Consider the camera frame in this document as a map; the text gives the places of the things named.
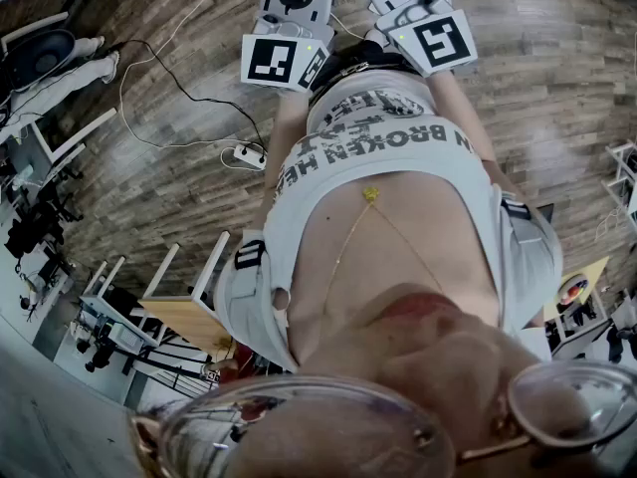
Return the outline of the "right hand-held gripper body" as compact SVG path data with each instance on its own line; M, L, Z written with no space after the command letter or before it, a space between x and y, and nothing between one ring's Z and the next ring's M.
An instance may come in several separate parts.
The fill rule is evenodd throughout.
M375 27L424 78L478 58L464 11L447 0L411 0L382 15Z

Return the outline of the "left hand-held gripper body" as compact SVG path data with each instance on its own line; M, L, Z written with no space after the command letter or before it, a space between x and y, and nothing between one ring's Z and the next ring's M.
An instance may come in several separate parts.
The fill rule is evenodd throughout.
M241 81L308 91L330 55L334 33L329 24L309 27L277 15L262 14L253 32L243 35Z

